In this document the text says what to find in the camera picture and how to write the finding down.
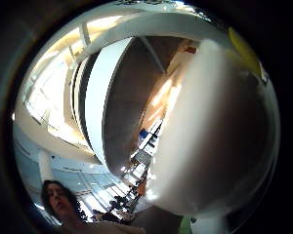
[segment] person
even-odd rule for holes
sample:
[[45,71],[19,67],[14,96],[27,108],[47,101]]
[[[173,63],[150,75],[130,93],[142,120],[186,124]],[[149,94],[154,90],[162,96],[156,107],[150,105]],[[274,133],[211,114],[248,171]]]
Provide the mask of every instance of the person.
[[95,221],[112,221],[117,223],[121,222],[117,216],[111,213],[102,213],[98,210],[93,210],[93,214],[94,214],[93,219]]
[[41,200],[47,213],[62,225],[58,227],[65,234],[146,234],[141,227],[134,227],[110,221],[86,222],[87,216],[80,208],[76,196],[57,180],[45,180]]
[[109,212],[112,212],[114,209],[121,209],[121,206],[119,203],[115,202],[115,201],[109,201],[110,204],[110,208],[108,209]]
[[121,222],[124,223],[124,224],[129,224],[136,217],[135,214],[124,212],[122,210],[118,210],[116,213],[118,215],[121,215],[121,217],[122,217]]

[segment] white curved panel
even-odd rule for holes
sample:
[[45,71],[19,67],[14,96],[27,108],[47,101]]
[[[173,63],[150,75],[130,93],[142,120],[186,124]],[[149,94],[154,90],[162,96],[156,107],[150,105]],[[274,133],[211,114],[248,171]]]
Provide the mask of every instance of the white curved panel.
[[105,103],[117,66],[132,39],[132,37],[126,38],[101,50],[91,71],[87,86],[85,118],[88,136],[96,156],[105,166],[103,143]]

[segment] yellow object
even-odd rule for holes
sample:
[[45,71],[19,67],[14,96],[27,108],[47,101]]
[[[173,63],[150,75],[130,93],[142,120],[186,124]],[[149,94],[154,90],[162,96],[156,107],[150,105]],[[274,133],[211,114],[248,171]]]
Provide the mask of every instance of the yellow object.
[[260,61],[249,44],[233,29],[229,28],[229,38],[242,56],[245,65],[257,76],[262,76]]

